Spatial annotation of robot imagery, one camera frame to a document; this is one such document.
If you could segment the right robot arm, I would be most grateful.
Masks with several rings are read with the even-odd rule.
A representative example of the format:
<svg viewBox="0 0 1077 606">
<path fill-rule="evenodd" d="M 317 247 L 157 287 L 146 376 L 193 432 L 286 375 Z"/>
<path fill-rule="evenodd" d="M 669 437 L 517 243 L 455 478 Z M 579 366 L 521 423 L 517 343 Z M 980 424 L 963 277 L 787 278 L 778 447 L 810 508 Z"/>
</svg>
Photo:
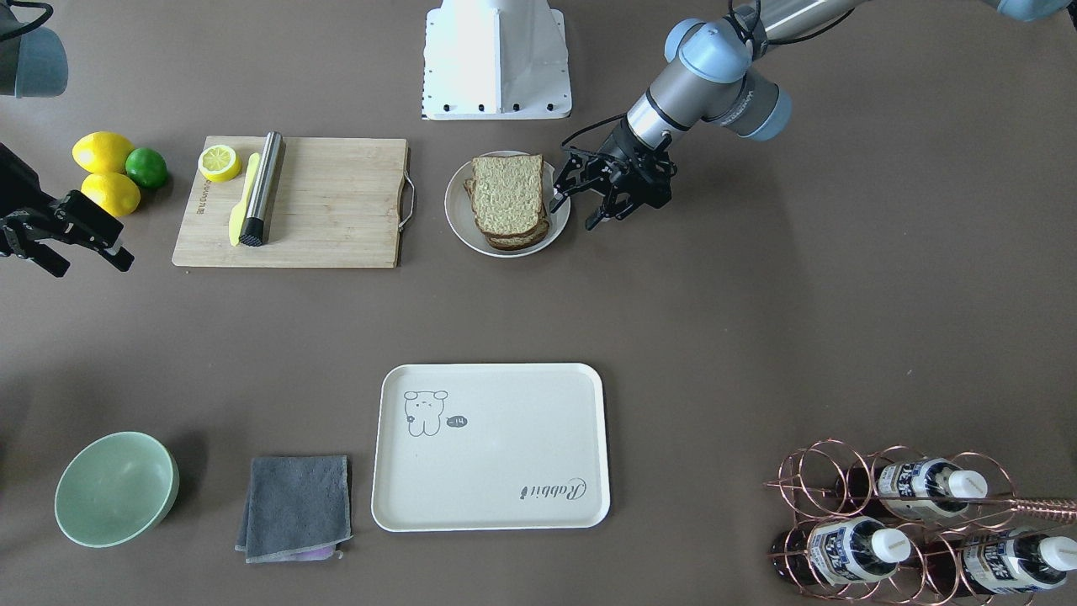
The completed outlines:
<svg viewBox="0 0 1077 606">
<path fill-rule="evenodd" d="M 38 8 L 41 15 L 19 22 L 11 8 Z M 55 97 L 66 91 L 68 58 L 61 40 L 44 27 L 53 14 L 47 3 L 4 1 L 1 23 L 1 84 L 15 98 Z M 41 188 L 38 173 L 1 146 L 1 254 L 30 260 L 60 279 L 69 262 L 44 245 L 46 239 L 84 246 L 126 272 L 132 254 L 120 244 L 123 226 L 76 189 L 54 199 Z"/>
</svg>

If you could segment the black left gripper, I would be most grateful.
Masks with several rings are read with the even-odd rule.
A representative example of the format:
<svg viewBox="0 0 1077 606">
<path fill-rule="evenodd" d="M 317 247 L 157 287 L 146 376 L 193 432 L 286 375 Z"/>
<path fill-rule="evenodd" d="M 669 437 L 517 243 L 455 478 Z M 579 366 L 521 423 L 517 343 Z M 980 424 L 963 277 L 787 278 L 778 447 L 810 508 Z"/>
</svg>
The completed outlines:
<svg viewBox="0 0 1077 606">
<path fill-rule="evenodd" d="M 557 212 L 573 194 L 595 191 L 599 207 L 585 222 L 591 231 L 601 222 L 628 217 L 642 205 L 660 208 L 671 199 L 676 165 L 669 157 L 671 132 L 659 135 L 657 147 L 639 141 L 627 119 L 620 119 L 599 151 L 565 150 L 567 159 L 554 180 L 549 212 Z"/>
</svg>

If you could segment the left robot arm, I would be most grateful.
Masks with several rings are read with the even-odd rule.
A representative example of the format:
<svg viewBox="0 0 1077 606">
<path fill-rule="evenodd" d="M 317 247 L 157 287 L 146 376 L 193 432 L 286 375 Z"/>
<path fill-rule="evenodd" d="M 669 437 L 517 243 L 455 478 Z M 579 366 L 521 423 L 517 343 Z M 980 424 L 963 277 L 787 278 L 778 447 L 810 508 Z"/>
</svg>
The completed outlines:
<svg viewBox="0 0 1077 606">
<path fill-rule="evenodd" d="M 562 142 L 565 165 L 554 181 L 550 209 L 593 191 L 602 202 L 587 229 L 628 217 L 643 205 L 671 199 L 676 165 L 669 147 L 696 123 L 713 123 L 750 141 L 769 141 L 791 119 L 788 93 L 753 68 L 767 51 L 830 30 L 857 8 L 854 1 L 729 3 L 719 19 L 686 19 L 669 32 L 666 68 L 595 151 Z"/>
</svg>

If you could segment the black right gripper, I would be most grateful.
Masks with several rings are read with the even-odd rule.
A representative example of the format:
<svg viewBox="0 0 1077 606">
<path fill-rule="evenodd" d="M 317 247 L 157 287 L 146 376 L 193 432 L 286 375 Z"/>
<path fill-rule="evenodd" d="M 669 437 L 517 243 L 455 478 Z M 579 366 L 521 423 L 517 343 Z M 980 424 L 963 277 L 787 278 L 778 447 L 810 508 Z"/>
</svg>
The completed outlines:
<svg viewBox="0 0 1077 606">
<path fill-rule="evenodd" d="M 85 246 L 126 272 L 135 260 L 122 246 L 118 235 L 123 223 L 80 191 L 70 191 L 62 199 L 44 193 L 38 173 L 1 143 L 1 219 L 19 212 L 19 219 L 44 219 L 47 226 L 61 227 L 55 237 L 65 244 Z M 34 239 L 4 237 L 4 257 L 30 260 L 51 276 L 61 279 L 70 264 L 54 250 Z"/>
</svg>

